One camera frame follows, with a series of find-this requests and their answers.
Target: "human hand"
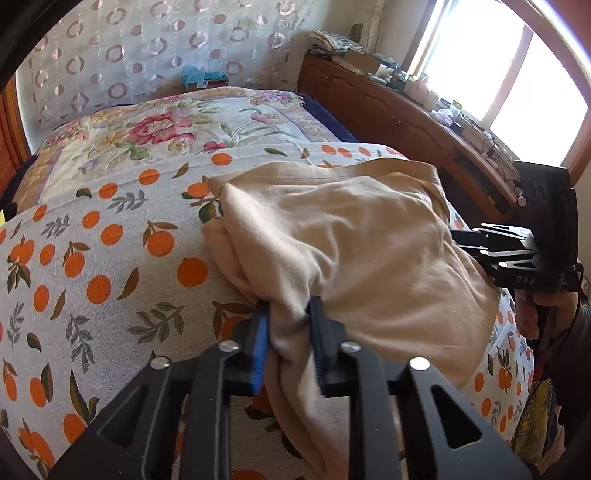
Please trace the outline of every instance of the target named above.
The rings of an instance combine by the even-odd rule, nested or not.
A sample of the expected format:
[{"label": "human hand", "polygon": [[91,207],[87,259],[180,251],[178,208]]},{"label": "human hand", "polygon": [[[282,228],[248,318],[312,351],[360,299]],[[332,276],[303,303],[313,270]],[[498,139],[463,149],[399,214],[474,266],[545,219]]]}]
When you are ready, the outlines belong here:
[{"label": "human hand", "polygon": [[534,339],[540,335],[538,327],[538,311],[536,305],[542,307],[558,307],[554,327],[550,332],[550,340],[555,340],[573,323],[574,314],[579,303],[579,294],[573,291],[534,292],[528,301],[525,290],[515,291],[515,323],[525,338]]}]

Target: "window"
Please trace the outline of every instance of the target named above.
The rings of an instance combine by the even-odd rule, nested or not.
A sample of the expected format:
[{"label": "window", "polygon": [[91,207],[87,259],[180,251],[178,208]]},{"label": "window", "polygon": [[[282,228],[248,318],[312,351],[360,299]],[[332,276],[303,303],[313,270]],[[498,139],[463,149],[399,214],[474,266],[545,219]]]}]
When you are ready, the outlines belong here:
[{"label": "window", "polygon": [[433,15],[411,73],[520,160],[560,165],[587,105],[550,49],[497,0],[437,0]]}]

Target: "wooden cabinet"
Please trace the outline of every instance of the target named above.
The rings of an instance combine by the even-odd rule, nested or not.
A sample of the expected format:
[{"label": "wooden cabinet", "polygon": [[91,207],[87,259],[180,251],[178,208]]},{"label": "wooden cabinet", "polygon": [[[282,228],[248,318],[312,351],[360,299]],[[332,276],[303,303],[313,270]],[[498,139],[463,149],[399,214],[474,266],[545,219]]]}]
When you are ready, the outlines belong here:
[{"label": "wooden cabinet", "polygon": [[355,95],[359,91],[352,80],[354,79],[345,75],[331,76],[323,102],[319,102],[342,124],[351,124],[355,121]]},{"label": "wooden cabinet", "polygon": [[394,148],[411,160],[441,167],[453,150],[453,142],[447,134],[442,135],[438,130],[426,127],[425,121],[416,115],[404,117],[401,130]]},{"label": "wooden cabinet", "polygon": [[305,62],[300,70],[298,87],[318,103],[324,104],[327,84],[330,77],[322,69],[322,64],[315,61]]},{"label": "wooden cabinet", "polygon": [[502,223],[512,215],[517,201],[512,187],[463,138],[411,99],[310,54],[300,70],[298,89],[323,105],[360,142],[387,145],[411,160],[445,170],[487,221]]},{"label": "wooden cabinet", "polygon": [[392,144],[392,132],[389,130],[392,122],[392,112],[386,102],[379,95],[362,94],[357,112],[356,128],[351,133],[360,140],[370,143]]}]

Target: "bright window light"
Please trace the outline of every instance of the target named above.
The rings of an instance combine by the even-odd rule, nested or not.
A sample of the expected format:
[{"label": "bright window light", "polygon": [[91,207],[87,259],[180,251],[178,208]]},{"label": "bright window light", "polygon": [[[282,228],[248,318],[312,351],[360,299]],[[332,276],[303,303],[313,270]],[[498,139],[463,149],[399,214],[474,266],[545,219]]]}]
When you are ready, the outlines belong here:
[{"label": "bright window light", "polygon": [[482,120],[515,56],[524,23],[496,0],[460,0],[424,71],[429,88]]},{"label": "bright window light", "polygon": [[534,35],[511,93],[492,123],[520,160],[560,165],[587,112],[576,85]]}]

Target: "orange fruit pattern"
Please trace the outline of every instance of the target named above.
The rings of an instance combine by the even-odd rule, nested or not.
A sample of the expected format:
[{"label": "orange fruit pattern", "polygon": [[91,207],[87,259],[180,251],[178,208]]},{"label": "orange fruit pattern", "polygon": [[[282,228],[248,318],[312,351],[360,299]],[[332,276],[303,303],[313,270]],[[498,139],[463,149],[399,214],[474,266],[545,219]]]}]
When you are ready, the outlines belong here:
[{"label": "orange fruit pattern", "polygon": [[138,182],[140,182],[142,185],[152,185],[153,183],[156,183],[159,178],[160,173],[158,173],[158,170],[149,168],[148,170],[144,170],[139,174]]},{"label": "orange fruit pattern", "polygon": [[26,431],[25,429],[18,429],[18,438],[22,442],[23,446],[29,450],[29,452],[32,453],[35,451],[30,432]]},{"label": "orange fruit pattern", "polygon": [[64,265],[64,270],[66,272],[66,277],[68,278],[76,278],[78,275],[82,273],[84,270],[84,265],[86,260],[84,255],[80,252],[74,252],[66,260],[66,264]]},{"label": "orange fruit pattern", "polygon": [[487,397],[484,400],[482,400],[482,405],[480,407],[480,413],[482,414],[483,417],[487,417],[490,412],[491,412],[491,399]]},{"label": "orange fruit pattern", "polygon": [[37,432],[31,433],[31,441],[33,442],[33,448],[37,452],[41,461],[49,468],[52,468],[56,464],[56,461],[53,458],[53,454],[47,442]]},{"label": "orange fruit pattern", "polygon": [[224,167],[232,163],[232,156],[229,153],[219,152],[212,156],[212,162],[218,167]]},{"label": "orange fruit pattern", "polygon": [[111,295],[111,281],[104,275],[95,276],[86,288],[86,297],[91,303],[100,305]]},{"label": "orange fruit pattern", "polygon": [[511,388],[511,381],[513,380],[513,375],[510,370],[511,367],[501,367],[499,369],[499,388],[502,388],[505,392]]},{"label": "orange fruit pattern", "polygon": [[339,152],[341,155],[343,155],[344,157],[347,157],[347,158],[351,158],[353,156],[351,154],[351,152],[349,150],[347,150],[346,148],[339,148],[337,150],[337,152]]},{"label": "orange fruit pattern", "polygon": [[117,193],[119,186],[116,183],[106,183],[99,190],[99,197],[103,200],[110,199]]},{"label": "orange fruit pattern", "polygon": [[93,210],[92,212],[88,212],[84,215],[82,219],[82,226],[84,228],[93,228],[100,220],[100,212]]},{"label": "orange fruit pattern", "polygon": [[328,155],[336,155],[336,150],[330,145],[322,145],[322,151]]},{"label": "orange fruit pattern", "polygon": [[476,390],[477,393],[480,393],[482,387],[484,387],[484,375],[481,372],[478,372],[474,379],[474,390]]},{"label": "orange fruit pattern", "polygon": [[207,265],[198,258],[185,258],[178,266],[177,278],[183,287],[197,287],[207,279]]},{"label": "orange fruit pattern", "polygon": [[115,245],[121,237],[123,236],[123,227],[121,225],[117,225],[116,223],[105,227],[102,233],[100,234],[100,240],[110,247],[111,245]]},{"label": "orange fruit pattern", "polygon": [[51,263],[53,260],[53,255],[56,253],[55,245],[49,244],[44,246],[39,253],[39,263],[44,267]]},{"label": "orange fruit pattern", "polygon": [[23,243],[20,253],[19,253],[19,262],[21,265],[26,265],[29,263],[29,260],[33,256],[33,252],[35,251],[35,242],[33,240],[27,240]]},{"label": "orange fruit pattern", "polygon": [[209,189],[202,181],[189,185],[187,193],[193,198],[202,198],[209,195]]},{"label": "orange fruit pattern", "polygon": [[47,399],[45,398],[45,389],[43,388],[43,384],[37,377],[31,379],[31,382],[29,383],[29,392],[31,394],[33,403],[37,407],[43,408],[47,403]]},{"label": "orange fruit pattern", "polygon": [[49,303],[49,289],[45,285],[37,287],[33,295],[33,306],[39,313],[45,311]]},{"label": "orange fruit pattern", "polygon": [[174,237],[164,230],[159,230],[150,235],[146,248],[153,257],[164,257],[173,251]]},{"label": "orange fruit pattern", "polygon": [[45,216],[46,211],[47,205],[39,205],[39,207],[37,207],[37,210],[35,210],[35,213],[33,213],[33,221],[38,222],[39,220],[41,220]]},{"label": "orange fruit pattern", "polygon": [[12,247],[12,250],[9,255],[11,262],[16,262],[18,260],[18,256],[20,254],[21,254],[21,244],[16,244],[14,247]]},{"label": "orange fruit pattern", "polygon": [[64,434],[70,442],[70,445],[74,443],[82,432],[86,430],[86,424],[77,414],[69,413],[64,417]]},{"label": "orange fruit pattern", "polygon": [[7,397],[12,401],[16,401],[18,397],[17,383],[11,374],[6,375],[6,378],[4,379],[4,387],[6,388]]}]

